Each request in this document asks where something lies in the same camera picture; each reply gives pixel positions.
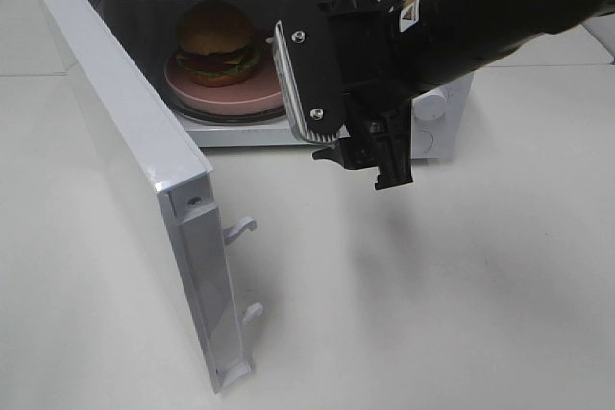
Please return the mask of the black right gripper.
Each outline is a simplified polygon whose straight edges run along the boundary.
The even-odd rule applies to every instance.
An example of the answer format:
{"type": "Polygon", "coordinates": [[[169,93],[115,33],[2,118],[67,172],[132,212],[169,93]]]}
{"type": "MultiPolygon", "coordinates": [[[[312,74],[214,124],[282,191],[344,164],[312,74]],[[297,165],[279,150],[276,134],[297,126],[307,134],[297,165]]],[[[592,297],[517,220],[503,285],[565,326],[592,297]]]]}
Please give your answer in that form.
{"type": "Polygon", "coordinates": [[[377,168],[376,190],[413,183],[411,97],[390,51],[395,1],[335,0],[327,6],[332,37],[323,22],[280,20],[272,43],[293,136],[334,143],[313,152],[313,160],[351,171],[377,168]],[[348,136],[338,140],[343,124],[348,136]]]}

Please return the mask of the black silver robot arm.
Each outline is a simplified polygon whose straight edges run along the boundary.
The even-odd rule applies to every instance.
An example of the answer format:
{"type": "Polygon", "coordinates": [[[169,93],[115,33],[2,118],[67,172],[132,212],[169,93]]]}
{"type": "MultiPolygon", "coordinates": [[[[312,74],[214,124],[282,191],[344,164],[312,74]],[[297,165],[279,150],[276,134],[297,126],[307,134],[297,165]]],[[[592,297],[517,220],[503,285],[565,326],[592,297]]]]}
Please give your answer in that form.
{"type": "Polygon", "coordinates": [[[293,135],[315,159],[376,168],[376,188],[412,181],[412,101],[598,16],[614,0],[293,1],[273,58],[293,135]]]}

